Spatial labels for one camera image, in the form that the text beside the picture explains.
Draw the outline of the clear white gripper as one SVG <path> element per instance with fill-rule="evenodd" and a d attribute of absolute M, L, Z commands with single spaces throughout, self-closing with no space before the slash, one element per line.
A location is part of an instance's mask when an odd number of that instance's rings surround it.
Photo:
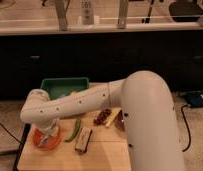
<path fill-rule="evenodd" d="M 45 135 L 50 135 L 54 131 L 54 128 L 57 126 L 59 126 L 59 120 L 54 119 L 52 121 L 46 121 L 44 123 L 38 124 L 36 128 Z"/>

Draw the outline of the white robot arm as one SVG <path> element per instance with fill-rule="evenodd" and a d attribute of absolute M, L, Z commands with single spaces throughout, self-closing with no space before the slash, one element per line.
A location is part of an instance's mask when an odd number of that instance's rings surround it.
<path fill-rule="evenodd" d="M 131 171 L 186 171 L 170 89 L 151 71 L 137 71 L 55 100 L 46 91 L 33 89 L 20 118 L 48 129 L 57 118 L 111 107 L 123 113 Z"/>

